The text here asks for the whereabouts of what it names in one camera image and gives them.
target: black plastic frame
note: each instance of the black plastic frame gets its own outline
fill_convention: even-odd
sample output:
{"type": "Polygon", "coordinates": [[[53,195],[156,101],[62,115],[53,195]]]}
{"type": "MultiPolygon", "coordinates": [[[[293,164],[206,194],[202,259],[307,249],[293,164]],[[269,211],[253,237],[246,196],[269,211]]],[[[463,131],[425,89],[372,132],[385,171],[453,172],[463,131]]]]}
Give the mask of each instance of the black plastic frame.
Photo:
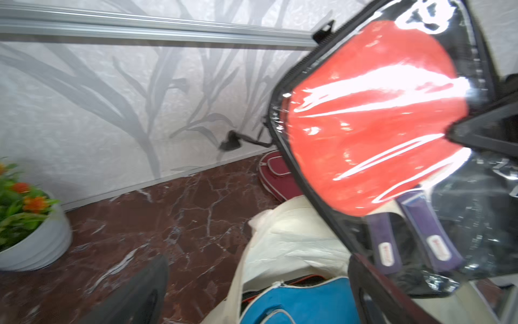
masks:
{"type": "MultiPolygon", "coordinates": [[[[322,40],[313,51],[311,51],[304,59],[302,59],[293,68],[291,68],[274,88],[266,115],[266,126],[270,131],[273,142],[281,151],[285,162],[292,171],[292,174],[304,195],[308,198],[320,216],[331,227],[331,229],[351,252],[360,253],[361,255],[367,257],[369,257],[370,253],[354,238],[355,234],[352,233],[350,229],[346,229],[338,223],[339,220],[343,219],[351,223],[362,224],[363,220],[361,218],[345,215],[332,209],[318,196],[318,194],[311,188],[306,179],[301,175],[300,167],[291,152],[289,143],[282,139],[281,134],[276,130],[276,127],[278,126],[276,121],[279,120],[278,111],[280,110],[279,108],[285,99],[282,94],[291,92],[295,86],[300,84],[305,78],[309,76],[309,73],[306,73],[309,69],[316,69],[318,66],[323,64],[327,58],[326,54],[329,54],[329,52],[336,45],[338,45],[344,38],[349,36],[363,22],[371,18],[377,10],[383,8],[391,2],[393,2],[393,0],[375,0],[371,2],[364,8],[364,10],[358,13],[349,22],[344,24],[335,33],[330,34],[328,37],[322,40]]],[[[467,17],[470,19],[476,47],[478,49],[478,56],[480,58],[483,77],[486,81],[488,81],[486,84],[487,93],[485,94],[485,102],[482,102],[479,106],[476,107],[472,107],[470,105],[470,112],[472,112],[482,108],[484,104],[492,102],[496,99],[498,76],[493,67],[491,56],[484,41],[484,37],[480,31],[480,28],[478,27],[477,22],[474,20],[473,15],[471,14],[469,6],[466,4],[465,0],[460,0],[457,2],[461,3],[466,8],[467,17]]],[[[449,293],[435,294],[437,297],[445,297],[448,295],[449,293]]]]}
{"type": "Polygon", "coordinates": [[[502,153],[518,159],[518,143],[482,135],[480,130],[492,122],[518,114],[518,92],[510,94],[487,107],[480,114],[464,118],[453,124],[447,132],[452,142],[463,146],[502,153]]]}
{"type": "Polygon", "coordinates": [[[79,324],[157,324],[160,320],[169,279],[163,255],[156,256],[129,283],[94,307],[79,324]]]}
{"type": "Polygon", "coordinates": [[[362,324],[385,322],[380,312],[390,323],[440,324],[381,274],[364,256],[357,253],[351,255],[349,279],[362,324]],[[371,302],[366,302],[365,294],[370,296],[371,302]]]}

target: paddle handle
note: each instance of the paddle handle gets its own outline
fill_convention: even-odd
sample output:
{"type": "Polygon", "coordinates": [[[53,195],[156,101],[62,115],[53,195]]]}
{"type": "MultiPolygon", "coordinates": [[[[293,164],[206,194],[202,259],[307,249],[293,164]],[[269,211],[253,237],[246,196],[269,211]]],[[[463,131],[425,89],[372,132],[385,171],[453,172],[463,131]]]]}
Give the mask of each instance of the paddle handle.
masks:
{"type": "Polygon", "coordinates": [[[376,268],[383,274],[401,270],[402,262],[397,249],[388,213],[365,216],[376,268]]]}
{"type": "Polygon", "coordinates": [[[462,256],[446,235],[422,191],[404,193],[396,202],[417,231],[434,271],[450,271],[462,264],[462,256]]]}

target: red marble floor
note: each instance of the red marble floor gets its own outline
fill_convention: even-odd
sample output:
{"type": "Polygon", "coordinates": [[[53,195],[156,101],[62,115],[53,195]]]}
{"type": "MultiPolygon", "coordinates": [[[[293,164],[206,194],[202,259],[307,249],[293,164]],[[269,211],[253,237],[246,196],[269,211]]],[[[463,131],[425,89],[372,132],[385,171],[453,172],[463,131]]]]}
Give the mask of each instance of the red marble floor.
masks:
{"type": "Polygon", "coordinates": [[[250,239],[247,221],[278,202],[258,157],[164,182],[67,213],[70,249],[45,269],[1,273],[8,323],[73,323],[154,256],[169,260],[162,323],[199,323],[226,296],[250,239]]]}

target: orange flower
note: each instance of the orange flower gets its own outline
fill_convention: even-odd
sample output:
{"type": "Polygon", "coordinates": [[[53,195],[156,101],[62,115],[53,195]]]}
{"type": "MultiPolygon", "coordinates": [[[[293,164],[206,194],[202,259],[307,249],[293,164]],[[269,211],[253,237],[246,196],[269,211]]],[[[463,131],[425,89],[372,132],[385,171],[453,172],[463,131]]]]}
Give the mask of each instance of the orange flower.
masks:
{"type": "Polygon", "coordinates": [[[31,188],[25,182],[18,182],[11,186],[11,190],[17,193],[28,193],[31,188]]]}
{"type": "Polygon", "coordinates": [[[47,203],[46,199],[41,196],[36,198],[25,197],[23,199],[23,210],[26,212],[40,214],[48,207],[49,204],[47,203]]]}

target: ping pong paddle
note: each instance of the ping pong paddle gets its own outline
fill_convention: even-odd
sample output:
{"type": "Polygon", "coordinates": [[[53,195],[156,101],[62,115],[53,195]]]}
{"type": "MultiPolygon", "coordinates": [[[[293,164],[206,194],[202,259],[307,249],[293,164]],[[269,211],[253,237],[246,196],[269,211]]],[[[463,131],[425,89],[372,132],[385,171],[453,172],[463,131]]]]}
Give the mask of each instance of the ping pong paddle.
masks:
{"type": "MultiPolygon", "coordinates": [[[[403,215],[394,199],[462,150],[444,133],[468,114],[468,89],[432,36],[374,21],[291,94],[287,133],[302,174],[330,207],[366,217],[383,273],[401,267],[388,215],[403,215]]],[[[409,219],[423,219],[412,225],[440,229],[432,214],[403,206],[409,219]]]]}
{"type": "MultiPolygon", "coordinates": [[[[436,272],[450,271],[458,267],[463,259],[446,235],[430,205],[429,193],[434,185],[446,179],[462,166],[470,155],[471,150],[469,148],[459,150],[449,159],[431,167],[429,173],[433,173],[433,175],[428,176],[414,190],[407,191],[394,200],[389,199],[389,202],[376,209],[373,215],[367,216],[386,215],[388,217],[388,213],[395,213],[406,218],[416,230],[416,235],[430,261],[430,267],[436,272]]],[[[390,254],[386,249],[389,249],[390,246],[381,243],[378,248],[381,261],[389,263],[390,254]]]]}

